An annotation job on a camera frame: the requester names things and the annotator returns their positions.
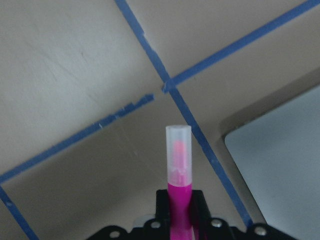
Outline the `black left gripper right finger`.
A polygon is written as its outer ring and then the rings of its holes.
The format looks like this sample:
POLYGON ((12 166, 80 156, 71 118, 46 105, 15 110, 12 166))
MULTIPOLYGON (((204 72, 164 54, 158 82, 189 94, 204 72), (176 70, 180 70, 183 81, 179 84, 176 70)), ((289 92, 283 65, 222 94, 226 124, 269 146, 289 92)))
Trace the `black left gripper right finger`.
POLYGON ((205 225, 211 218, 211 213, 202 190, 192 190, 190 217, 193 225, 205 225))

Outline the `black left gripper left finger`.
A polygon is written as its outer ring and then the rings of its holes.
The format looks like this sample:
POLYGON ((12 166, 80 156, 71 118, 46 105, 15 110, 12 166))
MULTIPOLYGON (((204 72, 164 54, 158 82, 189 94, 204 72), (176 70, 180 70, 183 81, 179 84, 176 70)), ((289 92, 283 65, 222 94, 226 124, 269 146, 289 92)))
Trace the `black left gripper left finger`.
POLYGON ((156 191, 156 205, 155 205, 155 218, 170 225, 170 199, 166 189, 159 189, 156 191))

